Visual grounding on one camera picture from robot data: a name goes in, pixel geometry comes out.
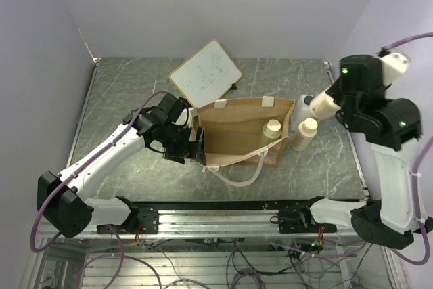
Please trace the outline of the cream bottle peach cap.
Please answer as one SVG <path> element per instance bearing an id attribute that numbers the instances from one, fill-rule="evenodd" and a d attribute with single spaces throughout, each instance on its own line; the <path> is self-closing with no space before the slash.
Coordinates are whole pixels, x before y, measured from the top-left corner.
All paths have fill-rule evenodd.
<path id="1" fill-rule="evenodd" d="M 309 104 L 309 108 L 315 120 L 331 118 L 341 109 L 341 107 L 334 102 L 334 99 L 324 91 L 313 98 Z"/>

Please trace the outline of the white square bottle black cap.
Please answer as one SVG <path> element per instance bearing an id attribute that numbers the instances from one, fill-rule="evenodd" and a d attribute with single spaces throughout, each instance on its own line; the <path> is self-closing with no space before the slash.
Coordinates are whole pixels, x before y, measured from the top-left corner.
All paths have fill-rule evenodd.
<path id="1" fill-rule="evenodd" d="M 299 100 L 296 102 L 294 106 L 293 112 L 290 115 L 290 132 L 294 133 L 298 129 L 298 125 L 308 119 L 313 118 L 317 120 L 313 116 L 311 112 L 310 103 L 313 100 L 312 95 L 301 95 Z"/>

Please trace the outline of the cream bottle white cap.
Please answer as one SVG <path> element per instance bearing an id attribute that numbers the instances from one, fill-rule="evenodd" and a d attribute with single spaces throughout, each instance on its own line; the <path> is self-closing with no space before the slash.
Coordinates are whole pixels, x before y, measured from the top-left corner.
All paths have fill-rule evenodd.
<path id="1" fill-rule="evenodd" d="M 318 122 L 314 118 L 307 118 L 300 122 L 290 143 L 296 151 L 305 150 L 317 134 Z"/>

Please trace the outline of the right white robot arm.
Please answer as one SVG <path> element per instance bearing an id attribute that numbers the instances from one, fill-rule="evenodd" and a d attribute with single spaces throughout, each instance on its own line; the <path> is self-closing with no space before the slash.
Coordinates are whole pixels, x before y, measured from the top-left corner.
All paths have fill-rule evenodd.
<path id="1" fill-rule="evenodd" d="M 432 231 L 415 179 L 420 161 L 413 158 L 422 135 L 421 113 L 409 99 L 386 98 L 409 62 L 390 51 L 342 58 L 340 76 L 311 102 L 315 118 L 333 116 L 347 131 L 364 134 L 378 166 L 381 198 L 317 200 L 298 216 L 303 230 L 315 231 L 324 223 L 351 227 L 364 241 L 395 250 L 412 244 L 415 232 Z"/>

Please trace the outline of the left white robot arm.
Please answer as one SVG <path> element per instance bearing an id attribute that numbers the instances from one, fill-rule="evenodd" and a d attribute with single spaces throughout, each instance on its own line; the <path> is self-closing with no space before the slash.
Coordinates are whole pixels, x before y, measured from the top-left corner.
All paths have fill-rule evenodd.
<path id="1" fill-rule="evenodd" d="M 104 179 L 130 156 L 155 148 L 163 159 L 184 164 L 207 163 L 204 128 L 193 127 L 193 108 L 182 97 L 163 91 L 155 106 L 142 104 L 130 111 L 113 133 L 74 165 L 59 173 L 44 172 L 38 179 L 37 209 L 65 238 L 79 235 L 88 225 L 115 225 L 121 232 L 135 232 L 145 223 L 139 208 L 118 196 L 92 199 Z"/>

